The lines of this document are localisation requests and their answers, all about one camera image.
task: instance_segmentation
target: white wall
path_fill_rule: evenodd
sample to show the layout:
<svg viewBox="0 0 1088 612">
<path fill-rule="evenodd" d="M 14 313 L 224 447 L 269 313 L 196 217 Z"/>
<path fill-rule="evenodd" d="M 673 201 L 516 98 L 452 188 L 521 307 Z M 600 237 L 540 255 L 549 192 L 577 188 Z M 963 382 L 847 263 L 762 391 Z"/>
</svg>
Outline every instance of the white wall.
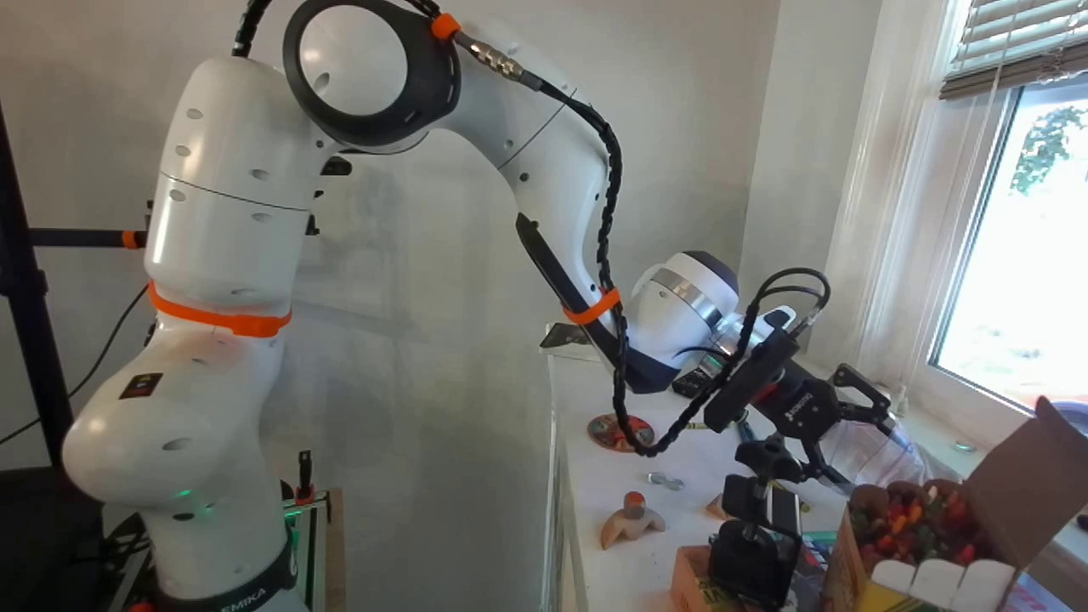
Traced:
<svg viewBox="0 0 1088 612">
<path fill-rule="evenodd" d="M 241 0 L 0 3 L 0 103 L 38 226 L 131 226 L 186 72 L 227 48 Z M 615 264 L 741 255 L 779 3 L 490 0 L 620 129 Z M 367 159 L 320 201 L 288 362 L 264 413 L 346 494 L 351 609 L 531 609 L 543 523 L 543 356 L 554 301 L 516 253 L 513 201 L 459 139 Z M 69 377 L 140 286 L 131 255 L 46 255 Z M 140 346 L 128 328 L 111 366 Z M 0 431 L 29 414 L 0 328 Z M 39 464 L 35 434 L 0 466 Z"/>
<path fill-rule="evenodd" d="M 785 0 L 759 129 L 741 290 L 826 264 L 880 0 Z"/>
</svg>

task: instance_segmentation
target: cardboard box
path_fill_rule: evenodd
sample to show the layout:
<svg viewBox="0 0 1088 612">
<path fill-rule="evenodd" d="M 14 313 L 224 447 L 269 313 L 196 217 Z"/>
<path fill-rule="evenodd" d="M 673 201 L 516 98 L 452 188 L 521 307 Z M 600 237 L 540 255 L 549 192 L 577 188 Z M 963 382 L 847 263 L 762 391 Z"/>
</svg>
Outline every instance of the cardboard box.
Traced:
<svg viewBox="0 0 1088 612">
<path fill-rule="evenodd" d="M 900 562 L 878 565 L 859 553 L 847 515 L 821 609 L 997 609 L 1034 553 L 1088 505 L 1088 442 L 1040 399 L 1038 414 L 999 442 L 960 494 L 991 545 L 991 558 L 969 567 L 948 562 L 924 562 L 919 567 Z M 849 507 L 880 501 L 888 505 L 884 486 L 855 486 Z"/>
</svg>

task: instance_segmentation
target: window blind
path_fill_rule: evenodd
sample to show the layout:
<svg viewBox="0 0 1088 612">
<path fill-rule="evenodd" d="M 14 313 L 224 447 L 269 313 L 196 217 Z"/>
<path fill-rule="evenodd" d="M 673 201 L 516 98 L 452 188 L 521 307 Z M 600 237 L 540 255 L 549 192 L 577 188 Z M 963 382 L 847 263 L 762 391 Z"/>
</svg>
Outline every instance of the window blind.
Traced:
<svg viewBox="0 0 1088 612">
<path fill-rule="evenodd" d="M 972 0 L 940 98 L 1088 69 L 1088 0 Z"/>
</svg>

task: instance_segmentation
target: metal rod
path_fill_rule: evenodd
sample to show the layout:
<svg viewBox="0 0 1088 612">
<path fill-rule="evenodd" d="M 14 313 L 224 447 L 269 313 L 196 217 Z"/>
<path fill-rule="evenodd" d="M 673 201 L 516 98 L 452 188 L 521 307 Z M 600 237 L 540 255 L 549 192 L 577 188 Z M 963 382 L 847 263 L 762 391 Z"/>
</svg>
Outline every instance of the metal rod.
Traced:
<svg viewBox="0 0 1088 612">
<path fill-rule="evenodd" d="M 39 250 L 141 250 L 146 233 L 29 228 L 29 246 L 39 246 Z"/>
</svg>

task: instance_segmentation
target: white table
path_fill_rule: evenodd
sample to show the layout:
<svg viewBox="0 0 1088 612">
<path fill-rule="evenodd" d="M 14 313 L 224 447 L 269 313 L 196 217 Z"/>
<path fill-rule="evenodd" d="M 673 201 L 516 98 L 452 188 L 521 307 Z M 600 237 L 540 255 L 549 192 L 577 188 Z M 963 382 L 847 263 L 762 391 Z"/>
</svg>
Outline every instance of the white table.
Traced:
<svg viewBox="0 0 1088 612">
<path fill-rule="evenodd" d="M 671 609 L 671 578 L 675 547 L 708 545 L 720 520 L 708 505 L 735 474 L 735 434 L 685 429 L 671 454 L 655 459 L 599 448 L 584 424 L 613 414 L 613 373 L 589 346 L 563 346 L 548 356 L 549 401 L 558 417 L 558 523 L 562 523 L 562 609 L 577 612 L 663 612 Z M 675 394 L 629 394 L 633 414 L 658 434 L 683 413 Z M 651 486 L 648 474 L 681 475 L 683 491 Z M 599 530 L 622 507 L 625 491 L 641 491 L 663 515 L 667 530 L 641 542 L 599 547 Z M 819 483 L 801 491 L 801 534 L 835 530 L 842 498 Z"/>
</svg>

